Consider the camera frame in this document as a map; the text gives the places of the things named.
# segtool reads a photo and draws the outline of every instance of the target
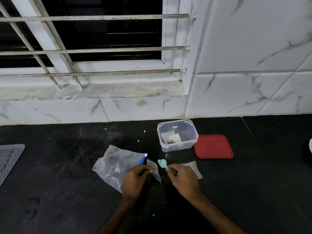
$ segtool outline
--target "person's left hand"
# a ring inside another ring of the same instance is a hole
[[[148,165],[137,165],[127,171],[121,185],[122,197],[135,202],[141,194],[147,175],[153,170]]]

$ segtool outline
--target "person's left arm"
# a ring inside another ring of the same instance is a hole
[[[150,166],[137,165],[125,173],[121,185],[122,199],[98,234],[111,234],[118,231],[123,219],[135,205],[141,194],[146,177],[152,170],[153,168]]]

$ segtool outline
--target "person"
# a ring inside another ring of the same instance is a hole
[[[166,172],[174,187],[213,225],[219,234],[246,234],[217,209],[200,191],[196,173],[189,166],[171,164]],[[122,199],[114,212],[100,228],[98,234],[116,233],[123,219],[140,196],[146,177],[153,171],[147,165],[137,165],[124,175],[121,190]]]

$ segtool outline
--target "window pane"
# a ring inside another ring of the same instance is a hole
[[[20,16],[10,0],[0,0],[6,11],[11,16]],[[27,25],[23,22],[16,23],[29,43],[35,50],[42,50],[36,38],[32,35]],[[0,23],[0,51],[28,51],[23,41],[9,23]],[[46,55],[40,55],[46,66],[53,66]],[[0,68],[11,67],[40,67],[33,55],[0,56]]]
[[[42,0],[50,16],[162,14],[162,0]],[[162,20],[55,21],[66,49],[161,46]],[[73,61],[161,59],[161,51],[70,54]]]

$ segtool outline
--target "clear plastic container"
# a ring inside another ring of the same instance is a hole
[[[165,153],[189,149],[198,140],[198,133],[189,119],[159,123],[157,132],[161,149]]]

